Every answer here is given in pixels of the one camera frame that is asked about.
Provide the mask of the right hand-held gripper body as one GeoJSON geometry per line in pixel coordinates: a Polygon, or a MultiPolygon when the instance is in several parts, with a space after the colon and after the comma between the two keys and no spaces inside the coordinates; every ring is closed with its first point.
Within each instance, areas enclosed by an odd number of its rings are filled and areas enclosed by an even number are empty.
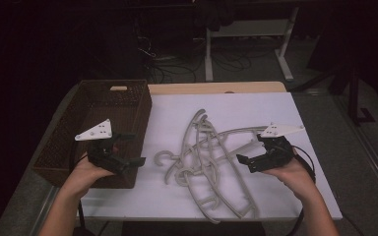
{"type": "Polygon", "coordinates": [[[263,138],[269,138],[264,147],[266,152],[259,157],[262,159],[263,171],[288,164],[294,157],[293,147],[286,139],[286,135],[304,131],[303,125],[293,126],[271,123],[262,133],[263,138]]]}

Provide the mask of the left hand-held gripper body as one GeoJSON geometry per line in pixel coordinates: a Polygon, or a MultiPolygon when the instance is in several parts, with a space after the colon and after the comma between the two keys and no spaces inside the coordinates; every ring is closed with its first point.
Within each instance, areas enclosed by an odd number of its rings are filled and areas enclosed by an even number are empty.
{"type": "Polygon", "coordinates": [[[121,137],[112,131],[109,119],[75,136],[77,142],[90,141],[87,154],[90,163],[112,173],[122,173],[125,162],[115,153],[114,145],[121,137]]]}

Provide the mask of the brown woven basket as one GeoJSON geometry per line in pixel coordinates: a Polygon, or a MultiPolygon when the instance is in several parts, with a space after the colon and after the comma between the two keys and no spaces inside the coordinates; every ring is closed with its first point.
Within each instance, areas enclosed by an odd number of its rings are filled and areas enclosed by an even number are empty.
{"type": "Polygon", "coordinates": [[[121,139],[115,147],[122,158],[140,157],[152,109],[152,99],[145,80],[88,80],[73,88],[67,106],[55,119],[49,136],[37,151],[32,169],[51,185],[60,187],[69,175],[69,164],[88,149],[88,141],[75,137],[105,121],[121,139]]]}

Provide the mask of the person's right hand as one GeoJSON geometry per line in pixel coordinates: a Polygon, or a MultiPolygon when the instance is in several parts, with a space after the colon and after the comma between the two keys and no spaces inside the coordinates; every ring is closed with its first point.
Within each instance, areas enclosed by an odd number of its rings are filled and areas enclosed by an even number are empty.
{"type": "Polygon", "coordinates": [[[315,189],[315,183],[311,176],[296,158],[293,158],[283,167],[266,170],[265,174],[277,177],[291,189],[294,195],[301,201],[309,198],[312,195],[312,191],[315,189]]]}

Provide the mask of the person's left hand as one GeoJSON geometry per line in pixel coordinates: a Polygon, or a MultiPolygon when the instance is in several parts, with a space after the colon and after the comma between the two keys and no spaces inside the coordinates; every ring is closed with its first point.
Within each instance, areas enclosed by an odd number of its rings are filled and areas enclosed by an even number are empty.
{"type": "Polygon", "coordinates": [[[96,180],[107,176],[113,176],[113,173],[90,163],[85,152],[65,181],[62,190],[71,196],[81,198],[96,180]]]}

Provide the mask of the white board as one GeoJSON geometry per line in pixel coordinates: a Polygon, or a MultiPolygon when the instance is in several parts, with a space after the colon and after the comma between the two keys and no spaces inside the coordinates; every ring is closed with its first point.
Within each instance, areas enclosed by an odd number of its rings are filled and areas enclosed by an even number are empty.
{"type": "MultiPolygon", "coordinates": [[[[160,158],[163,166],[155,164],[161,150],[180,152],[184,132],[195,113],[205,109],[208,120],[218,133],[223,131],[271,124],[303,125],[292,96],[287,92],[234,93],[199,95],[156,95],[153,98],[142,155],[145,165],[139,169],[132,189],[91,189],[83,197],[86,217],[123,220],[209,221],[199,211],[186,187],[179,186],[173,176],[169,184],[163,177],[172,161],[160,158]]],[[[332,218],[342,214],[327,182],[306,131],[287,135],[287,140],[298,148],[305,161],[313,166],[316,184],[332,218]]],[[[232,134],[224,142],[229,151],[257,140],[251,133],[232,134]]],[[[236,167],[241,173],[258,207],[256,219],[238,221],[288,220],[298,217],[300,201],[277,178],[263,173],[251,173],[240,164],[238,154],[254,157],[264,153],[258,142],[235,153],[236,167]]]]}

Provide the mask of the light wooden table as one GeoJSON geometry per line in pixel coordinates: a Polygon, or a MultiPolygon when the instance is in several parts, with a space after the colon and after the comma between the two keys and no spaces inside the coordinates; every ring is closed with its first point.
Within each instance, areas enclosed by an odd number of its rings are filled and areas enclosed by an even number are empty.
{"type": "Polygon", "coordinates": [[[281,82],[236,82],[149,85],[152,95],[286,92],[281,82]]]}

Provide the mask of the black metal stand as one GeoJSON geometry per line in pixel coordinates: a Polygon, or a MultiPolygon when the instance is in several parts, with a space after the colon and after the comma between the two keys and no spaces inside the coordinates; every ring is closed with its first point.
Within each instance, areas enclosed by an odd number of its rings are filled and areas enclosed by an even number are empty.
{"type": "Polygon", "coordinates": [[[340,63],[303,85],[291,88],[289,91],[306,91],[329,78],[333,79],[328,87],[329,94],[340,95],[345,89],[348,89],[347,115],[355,126],[359,127],[361,123],[375,121],[367,108],[358,105],[360,76],[358,67],[354,63],[340,63]]]}

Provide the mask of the dark hanging cloth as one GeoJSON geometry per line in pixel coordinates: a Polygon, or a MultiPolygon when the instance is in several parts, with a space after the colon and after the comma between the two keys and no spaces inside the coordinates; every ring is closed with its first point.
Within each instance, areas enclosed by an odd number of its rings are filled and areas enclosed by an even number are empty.
{"type": "Polygon", "coordinates": [[[194,0],[197,27],[219,31],[234,22],[234,0],[194,0]]]}

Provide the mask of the white desk frame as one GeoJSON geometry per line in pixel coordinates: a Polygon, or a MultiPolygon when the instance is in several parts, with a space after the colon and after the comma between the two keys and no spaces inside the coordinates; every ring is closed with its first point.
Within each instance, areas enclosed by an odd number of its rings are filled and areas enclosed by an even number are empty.
{"type": "Polygon", "coordinates": [[[206,56],[205,56],[205,75],[206,81],[214,80],[213,64],[211,56],[211,44],[214,37],[243,37],[243,36],[281,36],[282,45],[275,49],[275,54],[283,72],[284,79],[288,82],[293,81],[293,75],[284,58],[287,46],[295,25],[299,8],[294,7],[287,19],[281,20],[254,20],[254,21],[235,21],[228,27],[221,27],[219,31],[206,30],[206,56]]]}

